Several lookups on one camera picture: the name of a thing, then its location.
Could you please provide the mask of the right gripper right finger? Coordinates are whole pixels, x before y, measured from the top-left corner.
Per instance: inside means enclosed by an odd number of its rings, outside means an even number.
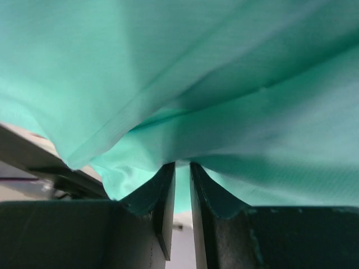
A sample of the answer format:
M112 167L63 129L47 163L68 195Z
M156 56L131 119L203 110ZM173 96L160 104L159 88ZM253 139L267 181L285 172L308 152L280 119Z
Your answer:
M358 208L250 206L190 172L197 268L358 267Z

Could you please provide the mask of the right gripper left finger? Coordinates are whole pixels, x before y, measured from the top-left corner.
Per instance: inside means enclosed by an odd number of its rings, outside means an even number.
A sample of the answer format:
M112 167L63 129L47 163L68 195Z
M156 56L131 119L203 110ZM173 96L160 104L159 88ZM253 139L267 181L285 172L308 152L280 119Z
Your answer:
M1 203L2 268L164 268L171 257L175 165L120 201Z

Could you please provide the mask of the teal green t-shirt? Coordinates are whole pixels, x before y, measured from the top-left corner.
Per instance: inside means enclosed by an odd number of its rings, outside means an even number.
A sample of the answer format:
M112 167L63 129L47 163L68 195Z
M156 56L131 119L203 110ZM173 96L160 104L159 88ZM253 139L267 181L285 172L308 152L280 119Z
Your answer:
M120 200L189 162L250 205L358 205L357 1L2 1L1 121Z

